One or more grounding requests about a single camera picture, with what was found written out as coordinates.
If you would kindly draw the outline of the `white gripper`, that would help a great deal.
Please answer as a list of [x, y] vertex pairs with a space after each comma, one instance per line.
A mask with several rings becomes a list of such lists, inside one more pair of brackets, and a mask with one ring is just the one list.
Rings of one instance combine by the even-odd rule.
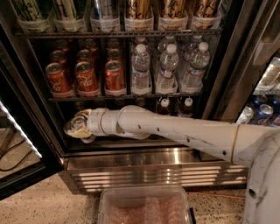
[[96, 137], [119, 136], [123, 133], [123, 129], [117, 122], [118, 114], [119, 110], [109, 110], [107, 108], [83, 109], [77, 112], [75, 116], [88, 117], [87, 126], [72, 127], [71, 125], [66, 125], [64, 131], [74, 138], [87, 138], [91, 136], [91, 133]]

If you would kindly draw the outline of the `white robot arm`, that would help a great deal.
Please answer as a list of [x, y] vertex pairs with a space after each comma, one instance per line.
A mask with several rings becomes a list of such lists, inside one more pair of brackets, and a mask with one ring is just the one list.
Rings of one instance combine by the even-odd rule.
[[68, 121], [73, 138], [165, 137], [249, 168], [243, 224], [279, 224], [280, 130], [234, 122], [159, 115], [135, 105], [119, 110], [84, 109]]

